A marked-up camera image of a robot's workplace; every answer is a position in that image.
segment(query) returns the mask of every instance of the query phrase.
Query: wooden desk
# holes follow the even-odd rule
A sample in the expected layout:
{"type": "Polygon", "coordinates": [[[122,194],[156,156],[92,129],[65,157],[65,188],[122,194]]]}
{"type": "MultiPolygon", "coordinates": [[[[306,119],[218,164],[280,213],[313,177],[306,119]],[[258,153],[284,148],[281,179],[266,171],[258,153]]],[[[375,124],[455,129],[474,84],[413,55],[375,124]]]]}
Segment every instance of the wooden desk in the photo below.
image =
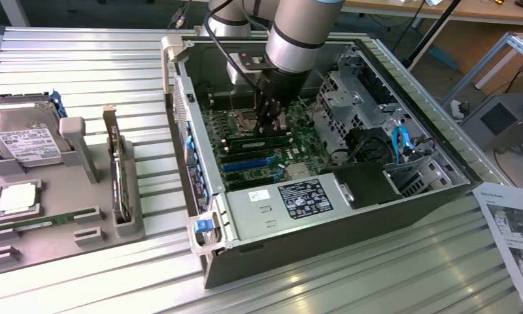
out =
{"type": "MultiPolygon", "coordinates": [[[[438,18],[450,0],[443,0],[437,6],[423,5],[422,18],[438,18]]],[[[369,14],[385,14],[395,16],[413,16],[421,6],[421,1],[406,0],[346,0],[342,10],[369,14]]],[[[509,0],[503,5],[498,5],[494,0],[462,0],[458,4],[450,20],[463,20],[470,22],[483,22],[495,24],[523,25],[523,8],[509,0]]]]}

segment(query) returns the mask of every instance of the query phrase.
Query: instruction sheet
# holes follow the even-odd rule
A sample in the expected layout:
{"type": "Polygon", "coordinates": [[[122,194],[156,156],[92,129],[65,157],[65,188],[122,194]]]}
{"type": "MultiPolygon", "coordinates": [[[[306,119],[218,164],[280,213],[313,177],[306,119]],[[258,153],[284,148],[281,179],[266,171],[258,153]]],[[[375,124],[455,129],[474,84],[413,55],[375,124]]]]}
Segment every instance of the instruction sheet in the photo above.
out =
{"type": "Polygon", "coordinates": [[[523,301],[523,189],[485,183],[473,193],[523,301]]]}

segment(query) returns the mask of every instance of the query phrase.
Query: hard drive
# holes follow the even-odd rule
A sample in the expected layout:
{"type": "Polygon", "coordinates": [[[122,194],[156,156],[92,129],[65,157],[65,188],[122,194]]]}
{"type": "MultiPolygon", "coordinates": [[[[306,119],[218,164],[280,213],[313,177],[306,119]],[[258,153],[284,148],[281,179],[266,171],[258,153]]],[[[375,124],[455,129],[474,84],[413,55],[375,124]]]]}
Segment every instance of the hard drive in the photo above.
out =
{"type": "Polygon", "coordinates": [[[60,117],[48,96],[0,98],[0,159],[16,159],[24,167],[60,163],[61,153],[72,150],[58,133],[60,117]]]}

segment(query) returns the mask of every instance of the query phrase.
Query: power supply label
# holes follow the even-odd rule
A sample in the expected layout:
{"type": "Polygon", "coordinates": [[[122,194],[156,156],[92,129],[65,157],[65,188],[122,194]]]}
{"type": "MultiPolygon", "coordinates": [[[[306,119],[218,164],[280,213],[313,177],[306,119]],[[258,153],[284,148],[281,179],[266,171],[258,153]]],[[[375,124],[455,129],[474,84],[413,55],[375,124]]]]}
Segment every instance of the power supply label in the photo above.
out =
{"type": "Polygon", "coordinates": [[[49,129],[0,132],[0,140],[20,162],[60,157],[60,149],[49,129]]]}
{"type": "Polygon", "coordinates": [[[330,199],[318,179],[280,186],[280,194],[293,219],[333,210],[330,199]]]}

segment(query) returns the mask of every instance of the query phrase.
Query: motherboard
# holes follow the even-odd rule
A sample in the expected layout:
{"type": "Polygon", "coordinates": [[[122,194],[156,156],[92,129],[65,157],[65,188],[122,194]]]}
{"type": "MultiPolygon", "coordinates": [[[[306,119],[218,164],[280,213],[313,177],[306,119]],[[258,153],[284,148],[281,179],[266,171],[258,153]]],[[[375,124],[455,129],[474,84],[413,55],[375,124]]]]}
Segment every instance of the motherboard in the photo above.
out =
{"type": "Polygon", "coordinates": [[[327,164],[305,102],[289,106],[288,131],[256,136],[254,100],[210,97],[204,122],[226,189],[241,190],[310,177],[327,164]]]}

